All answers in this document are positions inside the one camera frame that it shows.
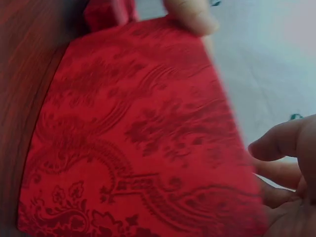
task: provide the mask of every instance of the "damask pattern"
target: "damask pattern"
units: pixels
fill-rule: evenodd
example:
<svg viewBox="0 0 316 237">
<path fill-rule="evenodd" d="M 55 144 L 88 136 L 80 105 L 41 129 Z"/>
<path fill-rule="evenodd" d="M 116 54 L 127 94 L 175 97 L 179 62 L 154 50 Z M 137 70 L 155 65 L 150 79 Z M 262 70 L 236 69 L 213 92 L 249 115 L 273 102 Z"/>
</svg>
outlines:
<svg viewBox="0 0 316 237">
<path fill-rule="evenodd" d="M 253 237 L 258 189 L 199 39 L 161 18 L 72 42 L 41 109 L 18 228 L 36 237 Z"/>
</svg>

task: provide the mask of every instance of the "paisley pattern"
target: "paisley pattern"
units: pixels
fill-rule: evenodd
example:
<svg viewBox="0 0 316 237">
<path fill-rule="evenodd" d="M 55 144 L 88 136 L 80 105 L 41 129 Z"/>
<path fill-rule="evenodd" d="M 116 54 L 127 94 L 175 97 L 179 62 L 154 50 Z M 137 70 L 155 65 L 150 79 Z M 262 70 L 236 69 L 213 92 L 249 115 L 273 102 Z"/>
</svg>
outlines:
<svg viewBox="0 0 316 237">
<path fill-rule="evenodd" d="M 41 109 L 18 228 L 35 237 L 253 237 L 247 153 L 199 39 L 167 18 L 72 42 Z"/>
</svg>

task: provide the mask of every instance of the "wooden surface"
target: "wooden surface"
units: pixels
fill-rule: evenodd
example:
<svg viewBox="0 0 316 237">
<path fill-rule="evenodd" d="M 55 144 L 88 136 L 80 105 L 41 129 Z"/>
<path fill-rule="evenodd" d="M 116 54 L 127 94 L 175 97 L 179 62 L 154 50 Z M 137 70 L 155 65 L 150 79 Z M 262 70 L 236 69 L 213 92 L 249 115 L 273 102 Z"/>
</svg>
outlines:
<svg viewBox="0 0 316 237">
<path fill-rule="evenodd" d="M 35 122 L 85 0 L 0 0 L 0 236 L 16 230 L 23 167 Z"/>
</svg>

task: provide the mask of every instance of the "red fabric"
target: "red fabric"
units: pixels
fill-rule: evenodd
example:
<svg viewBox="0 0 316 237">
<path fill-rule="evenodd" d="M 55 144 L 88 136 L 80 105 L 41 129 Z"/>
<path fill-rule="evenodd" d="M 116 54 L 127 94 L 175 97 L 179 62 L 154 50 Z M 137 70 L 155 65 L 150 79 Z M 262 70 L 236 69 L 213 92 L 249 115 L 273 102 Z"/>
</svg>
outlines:
<svg viewBox="0 0 316 237">
<path fill-rule="evenodd" d="M 92 32 L 138 20 L 135 0 L 90 0 L 83 15 Z"/>
<path fill-rule="evenodd" d="M 36 237 L 253 237 L 264 216 L 201 41 L 165 18 L 72 42 L 32 138 L 18 228 Z"/>
</svg>

